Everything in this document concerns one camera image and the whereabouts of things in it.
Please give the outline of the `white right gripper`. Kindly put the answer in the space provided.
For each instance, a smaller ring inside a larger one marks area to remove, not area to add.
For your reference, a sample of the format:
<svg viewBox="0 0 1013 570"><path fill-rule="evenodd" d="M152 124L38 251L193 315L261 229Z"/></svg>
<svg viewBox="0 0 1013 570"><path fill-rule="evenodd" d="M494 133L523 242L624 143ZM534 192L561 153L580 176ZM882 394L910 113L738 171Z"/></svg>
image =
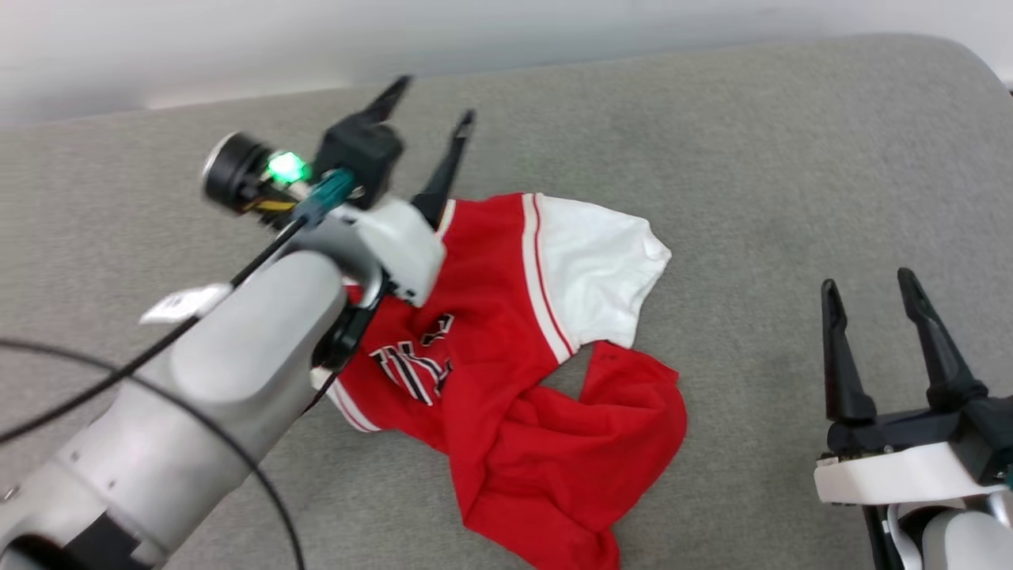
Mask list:
<svg viewBox="0 0 1013 570"><path fill-rule="evenodd" d="M828 452L814 470L822 503L878 506L984 495L1010 484L1011 454L959 450L958 411L990 392L975 378L913 270L897 270L905 314L915 325L929 379L929 408L877 415L864 392L838 286L821 284L822 362Z"/></svg>

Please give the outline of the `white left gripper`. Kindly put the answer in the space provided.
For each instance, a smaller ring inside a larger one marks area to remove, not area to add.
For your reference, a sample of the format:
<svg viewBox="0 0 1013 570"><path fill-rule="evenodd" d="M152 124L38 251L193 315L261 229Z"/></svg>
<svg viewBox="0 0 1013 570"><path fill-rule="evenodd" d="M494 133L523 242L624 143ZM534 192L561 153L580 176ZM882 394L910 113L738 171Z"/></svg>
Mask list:
<svg viewBox="0 0 1013 570"><path fill-rule="evenodd" d="M359 112L370 124L387 123L413 77L401 75ZM315 364L341 371L355 356L379 306L396 297L410 306L427 302L446 257L437 231L472 134L476 112L456 123L446 152L426 187L410 199L384 198L369 210L348 205L329 213L315 229L315 245L339 265L358 295L315 350Z"/></svg>

